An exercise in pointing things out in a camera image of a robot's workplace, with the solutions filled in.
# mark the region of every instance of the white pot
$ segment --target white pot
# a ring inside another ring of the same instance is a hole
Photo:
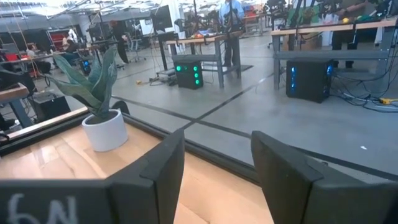
[[[127,141],[127,131],[122,113],[119,110],[109,110],[109,112],[115,114],[109,121],[90,124],[90,121],[95,118],[94,115],[90,115],[81,123],[96,152],[116,149]]]

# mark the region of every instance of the gray floor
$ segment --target gray floor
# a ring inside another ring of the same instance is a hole
[[[270,41],[269,35],[241,40],[242,64],[254,67],[243,72],[241,80],[236,74],[225,76],[224,89],[218,88],[216,74],[211,72],[203,74],[206,84],[195,91],[177,86],[136,85],[138,80],[147,82],[154,77],[162,64],[159,50],[145,50],[140,54],[147,57],[146,61],[133,62],[125,71],[120,71],[113,89],[113,102],[123,99],[132,116],[168,131],[185,128],[188,139],[247,164],[253,163],[250,133],[260,130],[292,146],[324,155],[326,159],[336,158],[329,161],[332,167],[365,182],[386,180],[338,163],[370,167],[370,173],[393,174],[392,178],[397,178],[394,175],[398,175],[398,116],[352,106],[336,97],[317,104],[287,98],[284,88],[274,91],[273,49],[267,48]],[[202,47],[204,54],[212,50],[211,45]],[[356,62],[354,66],[372,70],[374,63]],[[37,86],[44,89],[42,81],[38,81]],[[398,96],[395,87],[393,83],[387,95]],[[351,89],[355,89],[355,93],[363,91],[360,86],[351,86]],[[47,90],[58,91],[54,86]],[[81,107],[73,98],[67,100],[71,109]],[[9,106],[1,110],[2,114],[12,117],[9,112]]]

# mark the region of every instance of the potted plant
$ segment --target potted plant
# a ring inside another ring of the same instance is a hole
[[[314,15],[315,12],[312,7],[306,8],[303,12],[303,24],[305,25],[311,24],[311,20]]]
[[[107,50],[102,66],[96,60],[86,78],[73,69],[61,55],[55,54],[55,62],[70,82],[47,76],[64,95],[74,97],[91,112],[91,115],[83,120],[82,126],[93,149],[97,152],[115,149],[127,141],[127,131],[121,112],[109,109],[112,86],[118,76],[115,55],[114,48]]]

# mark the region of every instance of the yellow object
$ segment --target yellow object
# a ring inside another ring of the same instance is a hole
[[[390,105],[393,101],[398,101],[398,99],[380,98],[379,101],[384,105]]]

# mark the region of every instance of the snake plant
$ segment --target snake plant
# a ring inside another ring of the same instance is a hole
[[[95,60],[91,72],[86,78],[81,72],[70,66],[61,55],[54,54],[58,67],[67,75],[69,82],[46,76],[58,89],[67,96],[72,96],[83,103],[88,110],[101,121],[110,119],[109,101],[112,95],[112,86],[116,81],[118,70],[114,61],[116,49],[110,48],[103,57],[103,64]]]

